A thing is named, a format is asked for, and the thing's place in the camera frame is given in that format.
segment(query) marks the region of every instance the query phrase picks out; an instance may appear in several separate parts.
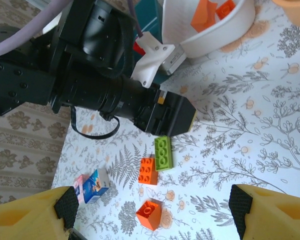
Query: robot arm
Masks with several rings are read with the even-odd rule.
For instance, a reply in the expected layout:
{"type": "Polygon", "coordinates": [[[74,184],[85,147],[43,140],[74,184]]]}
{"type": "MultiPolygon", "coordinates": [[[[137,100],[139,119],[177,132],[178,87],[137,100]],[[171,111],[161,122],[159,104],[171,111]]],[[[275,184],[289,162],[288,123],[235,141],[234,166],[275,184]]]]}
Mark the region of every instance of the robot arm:
{"type": "MultiPolygon", "coordinates": [[[[196,109],[187,98],[167,92],[162,101],[159,85],[127,77],[134,24],[104,1],[74,0],[54,29],[0,56],[0,116],[24,102],[50,103],[54,113],[61,106],[96,110],[156,136],[188,132],[196,109]]],[[[17,31],[0,27],[0,42],[17,31]]]]}

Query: leaf pattern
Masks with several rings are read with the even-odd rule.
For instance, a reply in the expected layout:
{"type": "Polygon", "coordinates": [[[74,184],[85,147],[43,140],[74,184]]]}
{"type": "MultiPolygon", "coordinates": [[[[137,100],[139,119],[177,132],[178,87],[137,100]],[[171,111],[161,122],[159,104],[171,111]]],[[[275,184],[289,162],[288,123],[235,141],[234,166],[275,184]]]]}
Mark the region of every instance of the leaf pattern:
{"type": "MultiPolygon", "coordinates": [[[[106,168],[112,186],[78,211],[76,224],[88,239],[238,239],[229,208],[233,184],[300,197],[300,28],[272,1],[255,4],[255,22],[244,36],[187,59],[160,85],[187,97],[197,113],[189,132],[170,138],[173,168],[158,172],[157,185],[138,183],[141,158],[154,157],[155,136],[131,120],[121,118],[118,133],[101,141],[68,131],[53,186],[71,185],[96,168],[106,168]],[[161,206],[154,231],[136,216],[147,200],[161,206]]],[[[16,117],[20,129],[35,122],[27,113],[16,117]]],[[[87,109],[79,108],[77,118],[78,127],[96,135],[115,127],[87,109]]],[[[21,164],[11,154],[0,160],[4,170],[21,164]]],[[[25,168],[36,169],[33,162],[25,168]]]]}

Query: purple cable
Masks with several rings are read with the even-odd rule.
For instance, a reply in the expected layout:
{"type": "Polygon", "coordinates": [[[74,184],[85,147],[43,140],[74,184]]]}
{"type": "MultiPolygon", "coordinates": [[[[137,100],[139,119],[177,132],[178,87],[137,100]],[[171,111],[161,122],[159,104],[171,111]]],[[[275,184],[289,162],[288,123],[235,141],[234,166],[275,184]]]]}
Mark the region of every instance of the purple cable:
{"type": "Polygon", "coordinates": [[[130,14],[136,20],[136,25],[135,25],[136,32],[138,33],[139,38],[141,38],[144,34],[142,33],[141,27],[140,27],[139,22],[138,22],[134,2],[133,2],[133,0],[127,0],[127,2],[128,2],[128,7],[129,7],[130,14]]]}
{"type": "Polygon", "coordinates": [[[72,0],[52,0],[27,25],[0,42],[0,56],[20,47],[48,25],[72,0]]]}

